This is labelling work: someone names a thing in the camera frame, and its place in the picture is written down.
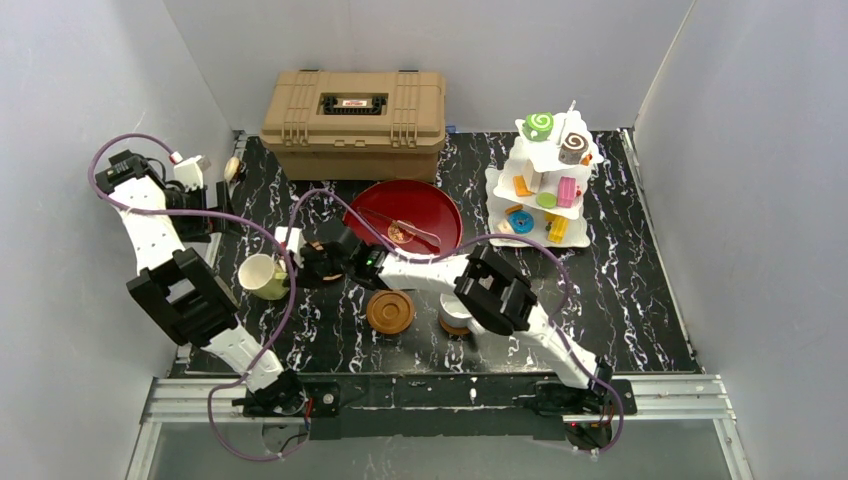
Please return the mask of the yellow green mug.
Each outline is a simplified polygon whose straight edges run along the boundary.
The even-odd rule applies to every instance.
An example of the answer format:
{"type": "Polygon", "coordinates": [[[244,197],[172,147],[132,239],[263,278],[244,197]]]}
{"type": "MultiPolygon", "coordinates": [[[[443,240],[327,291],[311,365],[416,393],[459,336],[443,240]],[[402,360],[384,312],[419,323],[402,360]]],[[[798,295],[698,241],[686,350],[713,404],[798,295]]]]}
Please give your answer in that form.
{"type": "Polygon", "coordinates": [[[281,300],[289,292],[287,272],[267,254],[247,257],[238,268],[237,278],[245,291],[263,300],[281,300]]]}

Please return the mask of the pink handled metal tongs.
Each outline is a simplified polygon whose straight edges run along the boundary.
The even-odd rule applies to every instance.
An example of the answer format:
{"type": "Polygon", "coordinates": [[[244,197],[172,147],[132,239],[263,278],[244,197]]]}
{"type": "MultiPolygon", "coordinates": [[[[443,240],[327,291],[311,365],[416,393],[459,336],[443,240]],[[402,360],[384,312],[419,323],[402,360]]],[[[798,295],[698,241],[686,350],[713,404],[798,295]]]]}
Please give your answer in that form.
{"type": "Polygon", "coordinates": [[[416,239],[428,245],[436,252],[440,251],[442,244],[441,238],[432,232],[420,229],[408,221],[394,219],[372,209],[359,208],[357,212],[365,217],[387,222],[388,239],[395,244],[405,244],[416,239]]]}

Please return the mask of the green toy macaron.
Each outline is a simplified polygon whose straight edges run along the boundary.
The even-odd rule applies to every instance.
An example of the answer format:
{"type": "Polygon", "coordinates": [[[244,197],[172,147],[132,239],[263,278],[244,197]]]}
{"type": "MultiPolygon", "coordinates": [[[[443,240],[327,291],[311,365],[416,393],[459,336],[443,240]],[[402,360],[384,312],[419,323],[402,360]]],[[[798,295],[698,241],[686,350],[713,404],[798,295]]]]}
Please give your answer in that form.
{"type": "Polygon", "coordinates": [[[535,197],[536,203],[543,209],[552,209],[558,206],[558,197],[550,192],[540,192],[535,197]]]}

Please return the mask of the white round toy mochi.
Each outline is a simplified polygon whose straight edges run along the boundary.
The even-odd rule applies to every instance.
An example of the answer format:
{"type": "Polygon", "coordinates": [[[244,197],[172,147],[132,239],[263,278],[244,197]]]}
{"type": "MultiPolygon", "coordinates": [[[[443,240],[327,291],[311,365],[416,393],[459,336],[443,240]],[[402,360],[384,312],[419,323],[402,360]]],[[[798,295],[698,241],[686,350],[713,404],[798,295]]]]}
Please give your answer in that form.
{"type": "Polygon", "coordinates": [[[496,229],[502,234],[515,234],[515,230],[508,220],[502,220],[496,225],[496,229]]]}

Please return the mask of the white toy cake slice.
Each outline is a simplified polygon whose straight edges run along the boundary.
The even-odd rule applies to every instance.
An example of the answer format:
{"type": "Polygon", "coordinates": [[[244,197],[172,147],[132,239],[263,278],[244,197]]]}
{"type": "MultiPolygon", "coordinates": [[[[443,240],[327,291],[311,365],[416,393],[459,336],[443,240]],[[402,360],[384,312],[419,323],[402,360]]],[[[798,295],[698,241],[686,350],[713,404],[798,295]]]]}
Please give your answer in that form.
{"type": "Polygon", "coordinates": [[[537,171],[532,161],[527,160],[525,162],[522,170],[522,176],[525,179],[527,187],[533,191],[533,194],[536,194],[540,191],[544,178],[544,173],[537,171]]]}

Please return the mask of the tan plastic toolbox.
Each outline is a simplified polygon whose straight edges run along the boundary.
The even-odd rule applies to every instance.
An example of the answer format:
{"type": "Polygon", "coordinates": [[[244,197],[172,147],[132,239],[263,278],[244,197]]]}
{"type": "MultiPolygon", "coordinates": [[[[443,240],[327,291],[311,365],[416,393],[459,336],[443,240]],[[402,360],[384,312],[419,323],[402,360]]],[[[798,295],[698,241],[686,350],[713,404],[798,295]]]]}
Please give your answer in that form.
{"type": "Polygon", "coordinates": [[[283,72],[259,138],[292,181],[432,183],[447,136],[445,97],[436,72],[283,72]]]}

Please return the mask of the red round tray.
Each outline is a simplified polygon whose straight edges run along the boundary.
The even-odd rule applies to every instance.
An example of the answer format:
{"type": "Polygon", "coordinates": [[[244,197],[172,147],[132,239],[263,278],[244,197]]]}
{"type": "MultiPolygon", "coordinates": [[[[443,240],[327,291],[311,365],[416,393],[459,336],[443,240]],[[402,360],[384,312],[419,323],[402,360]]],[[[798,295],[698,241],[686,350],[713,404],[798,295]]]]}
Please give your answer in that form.
{"type": "MultiPolygon", "coordinates": [[[[368,208],[394,219],[408,221],[441,238],[439,252],[416,239],[405,244],[395,244],[391,241],[407,252],[443,254],[458,247],[462,240],[463,223],[458,207],[446,193],[428,183],[415,180],[380,182],[358,195],[351,207],[356,212],[359,208],[368,208]]],[[[382,238],[389,240],[387,222],[358,214],[365,218],[382,238]]]]}

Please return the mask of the green swirl roll cake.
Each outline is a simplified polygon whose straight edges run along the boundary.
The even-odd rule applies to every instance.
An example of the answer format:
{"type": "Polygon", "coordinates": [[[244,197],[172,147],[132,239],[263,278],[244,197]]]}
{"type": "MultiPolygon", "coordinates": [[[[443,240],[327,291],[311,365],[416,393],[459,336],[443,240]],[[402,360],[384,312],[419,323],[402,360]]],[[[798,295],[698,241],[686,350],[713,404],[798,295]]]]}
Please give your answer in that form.
{"type": "Polygon", "coordinates": [[[544,142],[549,138],[554,125],[555,119],[552,113],[532,113],[525,117],[521,131],[531,142],[544,142]]]}

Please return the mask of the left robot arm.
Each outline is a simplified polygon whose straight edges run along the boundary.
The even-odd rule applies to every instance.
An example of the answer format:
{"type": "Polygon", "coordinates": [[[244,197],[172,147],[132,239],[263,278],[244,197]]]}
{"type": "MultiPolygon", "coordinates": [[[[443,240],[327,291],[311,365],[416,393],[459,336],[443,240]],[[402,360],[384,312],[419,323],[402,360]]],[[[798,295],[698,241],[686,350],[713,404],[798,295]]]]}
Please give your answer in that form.
{"type": "Polygon", "coordinates": [[[240,324],[231,289],[191,246],[229,230],[221,217],[231,210],[226,184],[216,183],[219,204],[209,208],[204,157],[170,160],[174,176],[166,179],[152,159],[125,150],[94,176],[109,199],[125,206],[119,214],[137,265],[127,289],[176,344],[213,354],[244,376],[247,394],[238,404],[245,414],[293,415],[306,401],[297,375],[240,324]]]}

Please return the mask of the yellow toy cake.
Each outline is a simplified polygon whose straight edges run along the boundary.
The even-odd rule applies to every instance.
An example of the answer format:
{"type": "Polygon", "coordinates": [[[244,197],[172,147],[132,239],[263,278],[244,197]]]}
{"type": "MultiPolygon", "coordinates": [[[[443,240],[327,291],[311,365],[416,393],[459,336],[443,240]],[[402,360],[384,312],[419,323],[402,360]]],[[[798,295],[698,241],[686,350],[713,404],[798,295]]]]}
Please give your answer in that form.
{"type": "Polygon", "coordinates": [[[546,222],[547,240],[556,245],[561,244],[566,236],[570,220],[563,216],[547,214],[546,222]]]}

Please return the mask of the brown swirl roll cake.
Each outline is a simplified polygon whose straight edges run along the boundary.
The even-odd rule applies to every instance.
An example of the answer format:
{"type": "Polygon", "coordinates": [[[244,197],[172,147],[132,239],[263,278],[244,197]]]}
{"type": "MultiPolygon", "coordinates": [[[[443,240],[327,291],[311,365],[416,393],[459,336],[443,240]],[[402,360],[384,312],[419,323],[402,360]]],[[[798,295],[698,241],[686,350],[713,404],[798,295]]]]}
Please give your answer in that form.
{"type": "Polygon", "coordinates": [[[579,165],[588,155],[589,140],[582,134],[570,132],[560,142],[558,159],[565,165],[579,165]]]}

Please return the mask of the orange toy cake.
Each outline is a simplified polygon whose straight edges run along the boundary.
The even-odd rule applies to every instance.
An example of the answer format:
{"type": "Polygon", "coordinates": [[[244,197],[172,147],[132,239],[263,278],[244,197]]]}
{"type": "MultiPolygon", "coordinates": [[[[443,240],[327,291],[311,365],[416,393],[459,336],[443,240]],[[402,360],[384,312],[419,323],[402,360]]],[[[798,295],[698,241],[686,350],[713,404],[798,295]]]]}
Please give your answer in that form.
{"type": "Polygon", "coordinates": [[[527,187],[522,175],[516,175],[513,177],[513,188],[517,197],[527,197],[533,194],[533,191],[527,187]]]}

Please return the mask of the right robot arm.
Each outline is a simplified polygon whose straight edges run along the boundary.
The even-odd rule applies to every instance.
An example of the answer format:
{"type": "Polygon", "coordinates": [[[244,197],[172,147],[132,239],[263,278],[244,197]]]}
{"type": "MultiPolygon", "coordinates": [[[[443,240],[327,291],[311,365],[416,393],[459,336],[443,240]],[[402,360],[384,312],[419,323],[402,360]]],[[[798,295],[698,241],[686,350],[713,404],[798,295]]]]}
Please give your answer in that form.
{"type": "Polygon", "coordinates": [[[530,280],[487,242],[474,239],[471,252],[412,253],[381,240],[368,244],[345,225],[330,225],[328,239],[289,230],[282,236],[297,282],[305,288],[342,275],[374,291],[427,291],[459,308],[464,320],[485,332],[515,337],[533,350],[566,387],[595,397],[612,394],[612,369],[581,347],[545,311],[530,280]]]}

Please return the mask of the white grey mug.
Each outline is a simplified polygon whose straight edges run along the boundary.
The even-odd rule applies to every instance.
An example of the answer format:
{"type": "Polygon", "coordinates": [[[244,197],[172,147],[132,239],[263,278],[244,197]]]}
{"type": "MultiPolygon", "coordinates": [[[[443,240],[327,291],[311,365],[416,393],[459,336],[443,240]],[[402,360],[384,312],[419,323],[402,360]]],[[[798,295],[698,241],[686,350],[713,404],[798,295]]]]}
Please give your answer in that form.
{"type": "Polygon", "coordinates": [[[455,327],[467,327],[470,334],[480,335],[485,332],[456,296],[442,294],[439,302],[439,319],[455,327]]]}

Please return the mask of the blue toy donut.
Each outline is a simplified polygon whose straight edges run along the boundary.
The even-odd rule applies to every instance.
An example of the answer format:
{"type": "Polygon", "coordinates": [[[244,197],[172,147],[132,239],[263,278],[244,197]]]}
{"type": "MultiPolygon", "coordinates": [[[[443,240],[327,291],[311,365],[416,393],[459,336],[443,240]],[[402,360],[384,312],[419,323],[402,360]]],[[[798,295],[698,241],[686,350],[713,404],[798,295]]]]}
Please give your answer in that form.
{"type": "Polygon", "coordinates": [[[516,235],[527,235],[535,227],[534,217],[524,210],[516,210],[506,217],[507,223],[516,235]]]}

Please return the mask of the pink toy cake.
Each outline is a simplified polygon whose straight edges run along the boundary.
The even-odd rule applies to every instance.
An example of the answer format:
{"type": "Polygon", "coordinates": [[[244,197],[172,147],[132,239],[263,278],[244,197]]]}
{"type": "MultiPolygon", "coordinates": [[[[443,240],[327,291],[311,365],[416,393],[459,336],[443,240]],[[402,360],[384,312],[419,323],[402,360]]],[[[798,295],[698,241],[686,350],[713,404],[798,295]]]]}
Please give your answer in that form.
{"type": "Polygon", "coordinates": [[[578,196],[578,184],[574,177],[563,176],[557,186],[557,206],[571,208],[578,196]]]}

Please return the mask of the white tiered cake stand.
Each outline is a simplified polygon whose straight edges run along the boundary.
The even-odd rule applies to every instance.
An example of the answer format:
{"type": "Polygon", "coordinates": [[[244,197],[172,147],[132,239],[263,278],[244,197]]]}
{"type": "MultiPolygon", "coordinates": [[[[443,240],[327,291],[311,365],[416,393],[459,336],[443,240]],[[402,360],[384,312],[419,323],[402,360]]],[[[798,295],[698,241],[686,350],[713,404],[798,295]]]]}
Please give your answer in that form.
{"type": "Polygon", "coordinates": [[[519,134],[503,167],[486,170],[488,231],[547,248],[588,247],[584,204],[604,157],[581,112],[571,105],[515,125],[519,134]]]}

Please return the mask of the wooden coaster stack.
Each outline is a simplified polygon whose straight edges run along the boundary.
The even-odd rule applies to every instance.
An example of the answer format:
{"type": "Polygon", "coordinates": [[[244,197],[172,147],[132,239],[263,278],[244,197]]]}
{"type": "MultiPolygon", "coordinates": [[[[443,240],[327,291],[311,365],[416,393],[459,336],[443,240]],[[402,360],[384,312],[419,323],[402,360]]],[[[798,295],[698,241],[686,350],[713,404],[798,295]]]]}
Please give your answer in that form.
{"type": "Polygon", "coordinates": [[[297,281],[304,288],[321,288],[340,280],[344,275],[344,270],[334,264],[331,256],[318,242],[304,245],[300,249],[300,258],[297,281]]]}

